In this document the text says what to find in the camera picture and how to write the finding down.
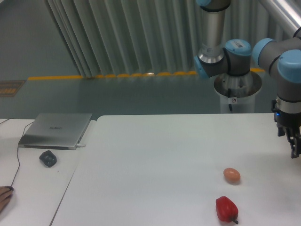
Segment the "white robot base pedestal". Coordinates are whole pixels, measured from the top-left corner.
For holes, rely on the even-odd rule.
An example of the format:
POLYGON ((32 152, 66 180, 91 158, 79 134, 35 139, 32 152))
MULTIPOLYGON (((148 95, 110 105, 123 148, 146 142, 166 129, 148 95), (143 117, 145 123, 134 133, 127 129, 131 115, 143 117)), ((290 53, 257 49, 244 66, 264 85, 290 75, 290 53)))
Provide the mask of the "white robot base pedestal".
POLYGON ((219 75, 214 80, 214 89, 220 98, 220 112, 254 113, 256 95, 261 87, 261 77, 252 71, 238 77, 226 73, 219 75))

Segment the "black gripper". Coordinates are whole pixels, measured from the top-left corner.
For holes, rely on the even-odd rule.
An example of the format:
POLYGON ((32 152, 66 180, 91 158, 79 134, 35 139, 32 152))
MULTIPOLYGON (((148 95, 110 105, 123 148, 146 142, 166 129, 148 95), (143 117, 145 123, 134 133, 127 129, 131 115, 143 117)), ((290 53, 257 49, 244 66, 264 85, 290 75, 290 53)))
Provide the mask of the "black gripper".
POLYGON ((291 158, 298 158, 301 154, 301 113, 286 113, 278 106, 276 99, 271 101, 271 110, 274 113, 279 137, 286 135, 291 147, 291 158))

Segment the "person's hand on mouse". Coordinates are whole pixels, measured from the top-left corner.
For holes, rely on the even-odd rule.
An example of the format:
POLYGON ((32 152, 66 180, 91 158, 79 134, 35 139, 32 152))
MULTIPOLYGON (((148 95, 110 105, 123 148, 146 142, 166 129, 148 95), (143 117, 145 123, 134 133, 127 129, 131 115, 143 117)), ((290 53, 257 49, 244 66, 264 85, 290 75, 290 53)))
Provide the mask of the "person's hand on mouse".
POLYGON ((14 191, 10 191, 5 186, 0 187, 0 212, 9 204, 14 191))

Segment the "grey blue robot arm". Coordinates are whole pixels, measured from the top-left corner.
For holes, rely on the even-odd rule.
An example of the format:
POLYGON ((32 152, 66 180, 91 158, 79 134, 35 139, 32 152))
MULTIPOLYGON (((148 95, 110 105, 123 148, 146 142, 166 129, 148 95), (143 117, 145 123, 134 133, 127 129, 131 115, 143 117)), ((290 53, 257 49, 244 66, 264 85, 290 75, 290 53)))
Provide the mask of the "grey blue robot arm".
POLYGON ((235 100, 252 96, 261 88, 260 77, 250 71, 255 62, 277 82, 277 97, 271 102, 278 136, 286 136, 291 157, 301 153, 301 9, 290 0, 263 0, 262 6, 291 37, 283 41, 270 38, 252 47, 247 41, 222 42, 222 30, 229 0, 199 0, 203 10, 202 48, 194 57, 202 78, 215 77, 214 88, 227 97, 228 110, 235 100))

